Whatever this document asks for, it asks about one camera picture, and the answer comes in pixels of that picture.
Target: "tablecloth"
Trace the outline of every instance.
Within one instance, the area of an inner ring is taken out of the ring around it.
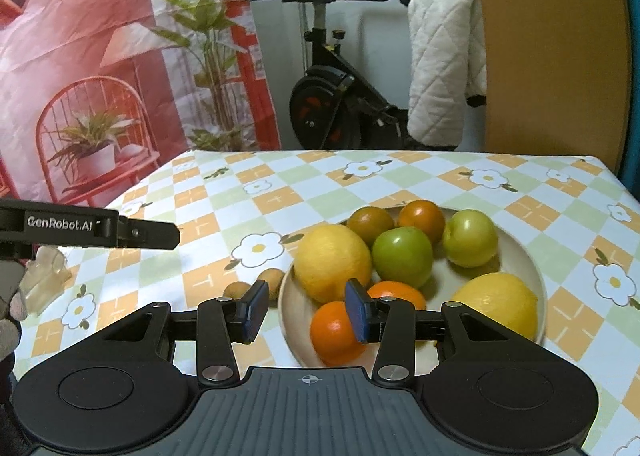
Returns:
[[[476,208],[538,263],[548,295],[545,346],[585,370],[600,409],[584,448],[640,454],[640,204],[599,160],[464,152],[186,152],[110,206],[175,222],[171,252],[65,248],[73,277],[63,296],[24,323],[18,377],[33,365],[156,300],[194,309],[235,280],[287,270],[311,227],[372,204],[426,198]],[[295,366],[274,308],[250,365]],[[193,343],[175,362],[194,373]]]

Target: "crosshair symbol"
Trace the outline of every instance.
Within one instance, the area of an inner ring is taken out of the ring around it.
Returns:
[[[299,380],[302,380],[306,385],[310,386],[311,384],[315,384],[318,380],[322,380],[322,378],[318,378],[317,376],[309,373],[308,375],[299,378]]]

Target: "stationary bike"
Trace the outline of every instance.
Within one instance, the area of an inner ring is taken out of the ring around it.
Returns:
[[[313,3],[314,25],[306,27],[301,10],[303,39],[311,43],[311,66],[293,88],[289,115],[293,131],[305,149],[405,149],[406,110],[390,104],[340,54],[344,30],[333,30],[334,44],[327,42],[326,6],[334,1],[389,0],[282,0]]]

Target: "metal screw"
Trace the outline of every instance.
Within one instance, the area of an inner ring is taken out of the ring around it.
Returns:
[[[388,366],[382,366],[378,370],[378,376],[387,382],[397,382],[398,380],[407,378],[409,376],[409,370],[404,366],[390,364]]]
[[[202,370],[202,376],[211,382],[223,382],[234,376],[234,370],[229,366],[209,366]]]

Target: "quilted white coat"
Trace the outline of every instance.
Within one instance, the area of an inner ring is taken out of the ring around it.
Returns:
[[[466,99],[486,94],[480,0],[411,0],[407,131],[425,146],[458,146]]]

